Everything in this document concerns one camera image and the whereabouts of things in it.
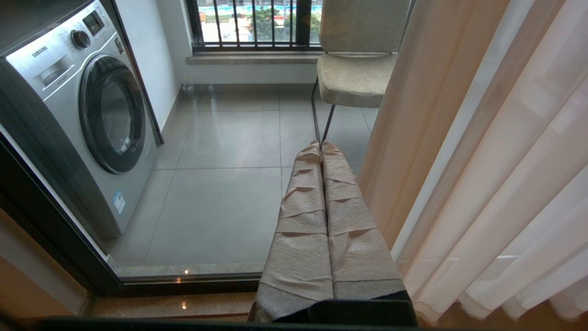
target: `window sill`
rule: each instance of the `window sill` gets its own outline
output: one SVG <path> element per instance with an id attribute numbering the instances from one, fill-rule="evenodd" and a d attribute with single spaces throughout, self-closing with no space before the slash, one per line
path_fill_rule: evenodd
<path id="1" fill-rule="evenodd" d="M 316 64 L 325 52 L 199 52 L 186 58 L 188 65 L 205 64 Z"/>

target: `digital display panel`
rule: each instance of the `digital display panel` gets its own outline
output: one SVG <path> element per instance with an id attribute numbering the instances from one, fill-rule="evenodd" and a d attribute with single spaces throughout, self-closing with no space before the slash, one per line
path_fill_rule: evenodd
<path id="1" fill-rule="evenodd" d="M 88 27 L 92 35 L 96 35 L 104 27 L 104 22 L 96 11 L 90 13 L 83 19 L 83 23 Z"/>

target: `tile floor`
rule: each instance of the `tile floor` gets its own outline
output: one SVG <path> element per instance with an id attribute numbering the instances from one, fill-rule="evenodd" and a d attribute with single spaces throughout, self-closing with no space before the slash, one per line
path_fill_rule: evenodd
<path id="1" fill-rule="evenodd" d="M 294 157 L 315 139 L 312 85 L 215 88 L 176 102 L 129 227 L 106 243 L 119 266 L 265 262 Z M 321 135 L 329 109 L 317 101 Z M 356 173 L 376 115 L 335 110 L 328 140 Z"/>

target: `white sheer curtain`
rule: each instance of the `white sheer curtain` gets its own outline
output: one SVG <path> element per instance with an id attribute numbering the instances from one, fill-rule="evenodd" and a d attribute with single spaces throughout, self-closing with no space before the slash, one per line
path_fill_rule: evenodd
<path id="1" fill-rule="evenodd" d="M 392 248 L 419 313 L 588 310 L 587 77 L 588 1 L 510 3 Z"/>

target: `samsung logo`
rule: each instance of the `samsung logo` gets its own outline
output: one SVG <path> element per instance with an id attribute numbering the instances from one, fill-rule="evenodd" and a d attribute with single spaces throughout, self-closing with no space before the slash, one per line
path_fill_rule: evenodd
<path id="1" fill-rule="evenodd" d="M 47 50 L 47 46 L 43 46 L 40 49 L 37 49 L 36 51 L 33 52 L 33 57 L 34 58 L 38 57 L 39 54 L 43 53 L 46 50 Z"/>

